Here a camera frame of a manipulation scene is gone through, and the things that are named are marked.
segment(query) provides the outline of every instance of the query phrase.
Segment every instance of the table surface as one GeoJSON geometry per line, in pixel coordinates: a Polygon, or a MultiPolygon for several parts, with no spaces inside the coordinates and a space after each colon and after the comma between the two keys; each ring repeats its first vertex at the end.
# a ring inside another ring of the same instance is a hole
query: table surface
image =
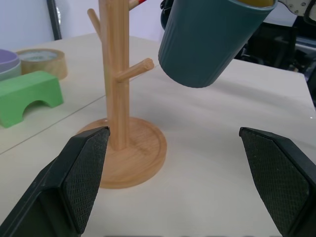
{"type": "MultiPolygon", "coordinates": [[[[0,223],[70,137],[106,117],[101,43],[95,34],[36,47],[65,52],[65,103],[31,107],[0,127],[0,223]]],[[[242,126],[286,136],[316,161],[315,110],[303,75],[233,60],[207,88],[187,88],[158,64],[159,44],[130,38],[130,64],[156,67],[130,84],[131,116],[164,133],[167,156],[151,180],[100,189],[84,237],[280,236],[254,186],[242,126]]]]}

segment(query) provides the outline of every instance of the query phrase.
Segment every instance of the green arch block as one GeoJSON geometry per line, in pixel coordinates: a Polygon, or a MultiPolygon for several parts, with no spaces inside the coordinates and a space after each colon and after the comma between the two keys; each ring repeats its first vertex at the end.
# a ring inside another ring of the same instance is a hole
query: green arch block
{"type": "Polygon", "coordinates": [[[11,127],[22,122],[25,108],[34,101],[51,108],[62,104],[58,78],[39,71],[0,81],[0,123],[11,127]]]}

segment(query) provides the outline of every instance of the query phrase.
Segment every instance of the wooden mug tree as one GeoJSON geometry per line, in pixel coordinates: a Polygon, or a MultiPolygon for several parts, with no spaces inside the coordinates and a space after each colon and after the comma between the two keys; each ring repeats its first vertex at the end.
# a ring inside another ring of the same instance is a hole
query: wooden mug tree
{"type": "Polygon", "coordinates": [[[129,116],[129,79],[154,68],[152,59],[129,67],[129,10],[142,0],[99,0],[100,20],[90,20],[102,43],[107,118],[80,132],[109,126],[110,140],[100,187],[120,189],[141,184],[162,167],[167,143],[153,124],[129,116]]]}

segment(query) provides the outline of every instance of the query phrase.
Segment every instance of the teal cup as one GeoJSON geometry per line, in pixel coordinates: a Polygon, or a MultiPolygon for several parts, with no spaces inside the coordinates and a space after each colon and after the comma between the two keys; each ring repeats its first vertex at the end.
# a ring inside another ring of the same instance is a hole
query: teal cup
{"type": "Polygon", "coordinates": [[[194,88],[211,85],[277,0],[174,0],[158,53],[164,72],[194,88]]]}

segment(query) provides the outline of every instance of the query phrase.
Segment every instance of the round wooden base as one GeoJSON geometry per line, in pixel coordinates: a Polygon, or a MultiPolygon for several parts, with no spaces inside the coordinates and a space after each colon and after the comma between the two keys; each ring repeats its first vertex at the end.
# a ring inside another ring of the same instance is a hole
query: round wooden base
{"type": "MultiPolygon", "coordinates": [[[[108,126],[107,120],[100,119],[79,131],[108,126]]],[[[123,189],[141,184],[152,178],[162,167],[167,151],[163,133],[153,124],[129,118],[129,147],[114,151],[108,143],[100,187],[123,189]]]]}

